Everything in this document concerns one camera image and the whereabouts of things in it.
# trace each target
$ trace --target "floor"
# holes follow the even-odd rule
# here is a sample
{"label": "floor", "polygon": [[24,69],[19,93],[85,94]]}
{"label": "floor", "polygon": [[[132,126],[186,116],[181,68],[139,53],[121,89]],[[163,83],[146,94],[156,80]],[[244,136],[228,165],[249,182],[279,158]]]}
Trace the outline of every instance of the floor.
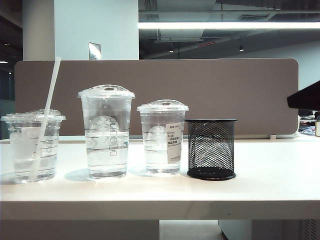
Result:
{"label": "floor", "polygon": [[159,240],[224,240],[218,220],[160,220]]}

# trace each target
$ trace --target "white desk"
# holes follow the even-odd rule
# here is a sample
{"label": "white desk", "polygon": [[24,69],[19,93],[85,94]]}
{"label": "white desk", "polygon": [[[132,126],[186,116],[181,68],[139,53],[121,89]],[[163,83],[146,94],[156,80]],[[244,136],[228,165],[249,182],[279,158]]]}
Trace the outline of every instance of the white desk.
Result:
{"label": "white desk", "polygon": [[236,140],[236,177],[147,176],[143,145],[130,143],[126,177],[88,181],[82,141],[61,141],[57,176],[13,184],[10,145],[1,144],[2,220],[320,219],[320,137]]}

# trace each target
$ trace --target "gray partition panel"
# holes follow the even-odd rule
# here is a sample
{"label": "gray partition panel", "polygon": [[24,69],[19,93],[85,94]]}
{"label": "gray partition panel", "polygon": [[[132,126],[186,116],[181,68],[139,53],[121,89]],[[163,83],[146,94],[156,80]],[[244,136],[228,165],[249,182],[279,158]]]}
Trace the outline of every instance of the gray partition panel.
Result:
{"label": "gray partition panel", "polygon": [[[43,109],[53,61],[21,61],[15,66],[16,111]],[[287,96],[298,91],[294,59],[70,60],[62,61],[52,109],[67,120],[61,135],[83,135],[81,90],[115,84],[134,92],[131,135],[141,135],[137,106],[158,99],[188,105],[187,118],[236,118],[237,136],[292,134],[298,112]]]}

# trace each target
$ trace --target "fluorescent light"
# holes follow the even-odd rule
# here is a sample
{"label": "fluorescent light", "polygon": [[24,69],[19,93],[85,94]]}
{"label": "fluorescent light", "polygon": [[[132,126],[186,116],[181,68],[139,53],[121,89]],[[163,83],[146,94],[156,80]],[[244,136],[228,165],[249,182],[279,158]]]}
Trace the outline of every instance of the fluorescent light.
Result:
{"label": "fluorescent light", "polygon": [[320,22],[138,22],[139,29],[320,29]]}

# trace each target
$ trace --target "water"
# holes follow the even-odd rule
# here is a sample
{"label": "water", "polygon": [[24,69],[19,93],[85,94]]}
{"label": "water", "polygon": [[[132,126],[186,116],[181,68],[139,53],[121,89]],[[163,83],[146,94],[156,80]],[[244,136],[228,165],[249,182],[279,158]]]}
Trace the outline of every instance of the water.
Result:
{"label": "water", "polygon": [[128,132],[92,132],[85,135],[89,177],[122,177],[127,172]]}
{"label": "water", "polygon": [[168,162],[168,137],[163,126],[154,126],[148,133],[143,133],[144,158],[146,170],[151,174],[176,174],[180,169],[180,161]]}
{"label": "water", "polygon": [[[10,135],[10,145],[13,152],[14,172],[17,181],[30,182],[29,172],[35,161],[38,137],[22,132],[13,132]],[[36,181],[48,180],[55,176],[57,163],[58,136],[45,136],[40,146],[40,166]]]}

